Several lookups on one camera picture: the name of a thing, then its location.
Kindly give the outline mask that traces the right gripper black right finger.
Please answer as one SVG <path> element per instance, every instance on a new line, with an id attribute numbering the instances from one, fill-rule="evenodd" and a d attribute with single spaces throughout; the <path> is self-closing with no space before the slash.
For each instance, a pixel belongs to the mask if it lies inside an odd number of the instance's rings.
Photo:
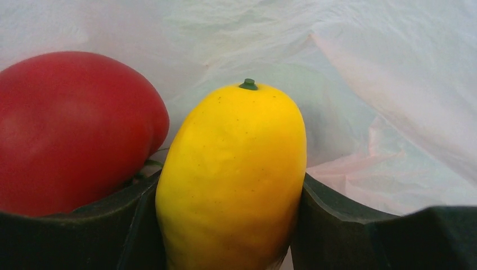
<path id="1" fill-rule="evenodd" d="M 291 255 L 295 269 L 475 269 L 476 207 L 400 217 L 306 175 Z"/>

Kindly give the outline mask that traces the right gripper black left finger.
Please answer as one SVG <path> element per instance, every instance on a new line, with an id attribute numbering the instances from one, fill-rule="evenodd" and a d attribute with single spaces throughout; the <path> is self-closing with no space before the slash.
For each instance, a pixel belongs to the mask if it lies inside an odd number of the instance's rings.
<path id="1" fill-rule="evenodd" d="M 2 269 L 164 269 L 155 173 L 67 214 L 1 214 Z"/>

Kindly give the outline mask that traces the orange yellow fake mango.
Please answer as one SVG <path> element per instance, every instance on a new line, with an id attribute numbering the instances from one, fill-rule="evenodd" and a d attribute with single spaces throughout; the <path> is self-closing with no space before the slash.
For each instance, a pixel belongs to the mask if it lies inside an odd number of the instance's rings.
<path id="1" fill-rule="evenodd" d="M 279 269 L 307 164 L 303 117 L 279 89 L 245 79 L 185 118 L 155 195 L 167 269 Z"/>

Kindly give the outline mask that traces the red fake tomato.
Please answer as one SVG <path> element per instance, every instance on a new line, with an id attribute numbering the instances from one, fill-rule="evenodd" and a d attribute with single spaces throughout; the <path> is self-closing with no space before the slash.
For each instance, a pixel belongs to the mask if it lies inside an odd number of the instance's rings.
<path id="1" fill-rule="evenodd" d="M 1 211 L 39 217 L 100 200 L 165 141 L 155 87 L 113 58 L 34 56 L 1 71 Z"/>

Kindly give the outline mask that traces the pink plastic bag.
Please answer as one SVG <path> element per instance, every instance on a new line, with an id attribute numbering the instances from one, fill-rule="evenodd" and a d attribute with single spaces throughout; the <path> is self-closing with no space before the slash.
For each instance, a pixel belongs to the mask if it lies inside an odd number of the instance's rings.
<path id="1" fill-rule="evenodd" d="M 59 50 L 146 76 L 170 135 L 212 89 L 272 84 L 318 182 L 400 217 L 476 207 L 475 1 L 1 2 L 1 68 Z"/>

